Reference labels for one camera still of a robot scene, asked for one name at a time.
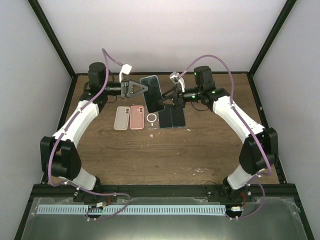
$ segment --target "transparent phone case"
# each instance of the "transparent phone case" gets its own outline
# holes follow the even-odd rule
[[[159,128],[159,115],[158,112],[149,113],[147,107],[144,107],[144,127],[146,129]]]
[[[127,130],[129,123],[130,107],[118,106],[115,113],[113,128],[115,130]]]

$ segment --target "metal frame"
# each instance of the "metal frame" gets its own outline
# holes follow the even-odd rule
[[[280,12],[277,20],[275,21],[268,37],[266,38],[259,54],[257,55],[251,69],[249,72],[247,71],[240,71],[240,72],[233,72],[234,74],[246,74],[248,77],[249,85],[251,87],[251,91],[253,94],[253,98],[257,107],[257,111],[261,120],[261,123],[266,128],[268,127],[267,118],[262,107],[259,94],[255,85],[254,75],[260,66],[261,62],[263,61],[265,55],[267,54],[270,46],[272,45],[274,39],[276,38],[278,32],[280,31],[282,25],[284,24],[287,16],[289,15],[291,9],[294,7],[297,0],[287,0],[282,11]],[[32,7],[35,15],[39,19],[43,29],[45,30],[46,34],[48,35],[52,45],[54,46],[56,52],[58,53],[62,63],[64,64],[66,70],[68,71],[71,77],[71,83],[68,90],[68,94],[66,97],[66,101],[63,106],[63,110],[61,113],[61,117],[58,124],[58,129],[65,123],[67,114],[69,111],[71,99],[76,87],[78,76],[80,75],[87,75],[87,73],[75,73],[73,70],[62,46],[60,45],[53,29],[50,26],[48,19],[46,18],[41,6],[37,0],[28,0],[30,6]],[[213,74],[226,74],[227,72],[213,72]],[[136,72],[131,73],[136,75],[143,75],[143,74],[170,74],[170,72]],[[267,197],[293,197],[295,204],[300,208],[300,218],[304,226],[305,233],[310,240],[314,240],[314,236],[312,234],[310,225],[308,223],[304,208],[301,204],[297,189],[295,184],[287,183],[286,176],[284,174],[282,165],[280,161],[275,164],[275,169],[277,173],[277,177],[279,180],[279,184],[264,184],[264,190]],[[30,194],[30,198],[26,205],[25,211],[23,213],[22,220],[20,222],[18,231],[16,233],[15,239],[21,239],[23,235],[23,231],[27,222],[27,218],[31,209],[31,205],[34,198],[74,198],[75,201],[81,201],[81,195],[75,197],[76,189],[72,186],[58,186],[52,187],[47,185],[48,176],[46,174],[43,175],[42,184],[35,184]],[[217,193],[221,190],[222,185],[102,185],[102,190],[104,192],[123,192],[128,193],[133,198],[137,197],[150,197],[150,198],[161,198],[161,197],[199,197],[199,198],[207,198],[209,202],[220,202],[224,205],[231,205],[237,204],[237,200],[230,202],[226,199],[223,199]],[[252,193],[252,197],[260,197],[261,189],[257,185],[251,185],[247,187],[248,190]]]

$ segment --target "cable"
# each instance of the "cable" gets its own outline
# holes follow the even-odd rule
[[[259,206],[256,210],[254,210],[253,212],[251,212],[251,213],[249,213],[249,214],[247,214],[247,215],[245,215],[245,216],[242,216],[242,215],[241,215],[240,217],[238,217],[238,219],[248,218],[248,217],[252,216],[253,214],[256,214],[257,212],[259,212],[260,209],[263,207],[263,205],[264,205],[264,203],[265,203],[266,193],[265,193],[264,187],[263,187],[260,183],[256,182],[256,184],[259,185],[259,187],[261,188],[261,191],[262,191],[262,201],[261,201],[260,206]],[[232,220],[232,219],[236,219],[235,217],[234,217],[234,218],[230,217],[228,214],[225,214],[225,216],[226,216],[227,218],[231,219],[231,220]]]
[[[212,183],[212,184],[214,184],[214,185],[218,185],[218,183],[216,183],[216,182],[214,182],[214,181],[207,181],[207,182],[205,182],[204,185],[206,185],[207,183]]]
[[[118,96],[113,96],[113,97],[115,97],[115,100],[114,100],[114,101],[107,101],[106,103],[107,103],[107,104],[113,104],[113,103],[115,103],[115,102],[118,100]]]
[[[110,69],[109,69],[109,74],[112,78],[112,83],[113,83],[115,81],[115,76],[114,76],[114,73],[112,71],[110,71]]]
[[[102,88],[100,89],[100,91],[94,95],[93,98],[91,98],[86,104],[84,104],[81,108],[80,108],[80,111],[77,111],[73,117],[70,119],[70,121],[68,122],[68,124],[65,126],[64,128],[64,132],[66,133],[69,129],[69,127],[71,126],[71,124],[74,122],[74,120],[76,119],[76,117],[89,105],[91,104],[95,99],[97,99],[97,97],[100,96],[100,94],[102,94],[102,92],[105,90],[106,86],[107,86],[107,83],[108,83],[108,77],[109,77],[109,63],[108,63],[108,53],[106,52],[106,50],[103,48],[102,49],[102,52],[103,52],[103,56],[104,56],[104,60],[105,60],[105,69],[106,69],[106,74],[105,75],[105,80],[104,80],[104,83],[103,83],[103,86]],[[59,183],[53,183],[52,181],[52,175],[51,175],[51,171],[52,171],[52,162],[53,162],[53,159],[54,159],[54,155],[56,153],[56,149],[58,147],[58,144],[59,142],[61,141],[62,137],[64,136],[65,134],[64,133],[61,133],[60,136],[58,137],[58,139],[55,141],[54,145],[53,145],[53,148],[52,148],[52,151],[50,153],[50,157],[49,157],[49,163],[48,163],[48,180],[49,180],[49,183],[53,186],[53,187],[57,187],[59,186],[60,184],[64,183],[65,181],[61,181]]]
[[[130,195],[127,194],[127,193],[122,193],[122,192],[98,193],[98,192],[90,191],[90,190],[85,189],[85,188],[83,188],[83,187],[79,187],[79,186],[77,186],[76,184],[74,184],[73,182],[69,182],[69,184],[72,185],[72,186],[74,186],[74,187],[77,188],[77,189],[79,188],[80,190],[82,190],[82,191],[84,191],[84,192],[86,192],[86,193],[92,194],[92,195],[103,196],[103,197],[105,197],[105,196],[110,196],[110,197],[111,197],[111,196],[125,196],[125,197],[128,198],[128,202],[127,202],[120,210],[116,211],[115,213],[113,213],[113,214],[111,214],[111,215],[108,215],[108,216],[105,216],[105,217],[99,217],[99,218],[97,218],[96,220],[104,220],[104,219],[109,219],[109,218],[114,217],[114,216],[117,215],[118,213],[121,213],[123,210],[125,210],[126,207],[128,207],[128,205],[129,205],[129,203],[130,203],[130,201],[131,201],[131,197],[130,197]],[[99,208],[98,208],[98,207],[94,207],[94,208],[92,208],[92,209],[90,209],[90,210],[88,210],[88,211],[86,212],[86,217],[87,217],[88,221],[90,220],[88,214],[89,214],[92,210],[94,210],[94,209],[99,209]]]
[[[106,50],[105,50],[104,48],[102,49],[102,51],[104,51],[104,54],[105,54],[112,62],[114,62],[115,64],[118,64],[120,67],[123,66],[123,64],[122,64],[121,62],[114,60],[114,59],[106,52]]]
[[[209,110],[209,108],[207,108],[206,110],[200,110],[200,109],[198,109],[198,108],[195,107],[195,105],[194,105],[193,102],[191,102],[191,106],[192,106],[195,110],[197,110],[197,111],[199,111],[199,112],[205,112],[205,111],[208,111],[208,110]]]
[[[108,64],[108,54],[106,52],[106,50],[103,48],[102,49],[102,52],[103,52],[103,56],[104,56],[104,60],[105,60],[105,67],[106,67],[106,73],[109,73],[109,64]],[[99,95],[104,91],[104,89],[106,88],[107,86],[107,83],[108,83],[108,76],[109,74],[106,74],[105,75],[105,80],[104,80],[104,84],[102,86],[102,88],[100,89],[100,91],[93,97],[91,98],[85,105],[83,105],[81,108],[80,108],[80,111],[77,111],[73,117],[70,119],[70,121],[68,122],[68,124],[66,125],[66,127],[64,128],[64,132],[66,133],[69,129],[69,127],[71,126],[71,124],[74,122],[74,120],[76,119],[76,117],[90,104],[92,103],[95,99],[97,99],[97,97],[99,97]],[[53,180],[52,180],[52,163],[53,163],[53,159],[54,159],[54,155],[56,153],[56,149],[58,147],[58,144],[59,142],[61,141],[62,137],[65,135],[65,133],[61,133],[60,136],[58,137],[58,139],[55,141],[54,145],[53,145],[53,148],[52,148],[52,151],[50,153],[50,157],[49,157],[49,163],[48,163],[48,181],[49,183],[53,186],[53,187],[57,187],[59,185],[61,185],[62,183],[65,183],[65,184],[68,184],[69,180],[64,180],[64,181],[61,181],[59,183],[53,183]],[[121,211],[123,211],[128,205],[129,205],[129,202],[131,200],[131,197],[129,196],[129,194],[127,193],[119,193],[119,192],[115,192],[115,193],[98,193],[98,192],[93,192],[93,191],[90,191],[90,190],[87,190],[83,187],[79,187],[77,186],[76,184],[74,184],[73,182],[69,182],[72,186],[76,187],[77,189],[80,189],[84,192],[87,192],[89,194],[92,194],[92,195],[97,195],[97,196],[126,196],[128,197],[128,203],[123,207],[121,208],[119,211],[117,211],[116,213],[110,215],[110,216],[107,216],[107,217],[103,217],[102,219],[107,219],[107,218],[111,218],[115,215],[117,215],[118,213],[120,213]]]
[[[235,112],[235,114],[239,117],[239,119],[241,120],[241,122],[245,125],[245,127],[249,130],[250,134],[252,135],[254,141],[256,142],[256,145],[258,146],[260,152],[261,152],[261,155],[264,159],[264,162],[267,166],[267,169],[268,169],[268,172],[267,173],[259,173],[261,175],[267,175],[267,176],[270,176],[271,175],[271,166],[270,166],[270,163],[268,161],[268,158],[266,156],[266,153],[264,151],[264,149],[262,148],[257,136],[254,134],[254,132],[252,131],[252,129],[249,127],[249,125],[246,123],[246,121],[242,118],[242,116],[238,113],[238,111],[236,110],[235,106],[234,106],[234,89],[235,89],[235,82],[234,82],[234,78],[231,74],[231,71],[230,69],[228,68],[228,66],[225,64],[225,62],[220,59],[219,57],[215,56],[215,55],[211,55],[211,54],[206,54],[206,55],[203,55],[203,56],[200,56],[198,57],[196,60],[194,60],[179,76],[179,79],[182,78],[183,75],[186,74],[186,72],[192,67],[192,65],[194,65],[197,61],[199,61],[200,59],[203,59],[203,58],[206,58],[206,57],[210,57],[210,58],[214,58],[214,59],[217,59],[220,63],[223,64],[223,66],[225,67],[225,69],[227,70],[228,74],[229,74],[229,77],[230,77],[230,80],[231,80],[231,93],[230,93],[230,104],[231,104],[231,108],[233,109],[233,111]]]
[[[246,195],[243,192],[241,192],[240,195],[243,198],[243,204],[242,205],[243,205],[243,207],[245,207],[245,205],[246,205]]]

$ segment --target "phone case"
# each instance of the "phone case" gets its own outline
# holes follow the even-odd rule
[[[115,130],[127,130],[130,116],[130,107],[118,106],[115,113],[113,128]]]
[[[145,126],[145,111],[144,106],[130,107],[130,129],[143,129]]]

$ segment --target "white bracket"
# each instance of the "white bracket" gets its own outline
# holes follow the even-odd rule
[[[119,73],[119,82],[122,82],[123,74],[128,75],[131,72],[132,66],[129,64],[124,64]]]
[[[174,84],[180,83],[181,90],[184,93],[185,88],[186,88],[185,80],[182,77],[179,78],[179,76],[180,76],[180,74],[178,72],[174,71],[173,73],[170,74],[170,79]]]

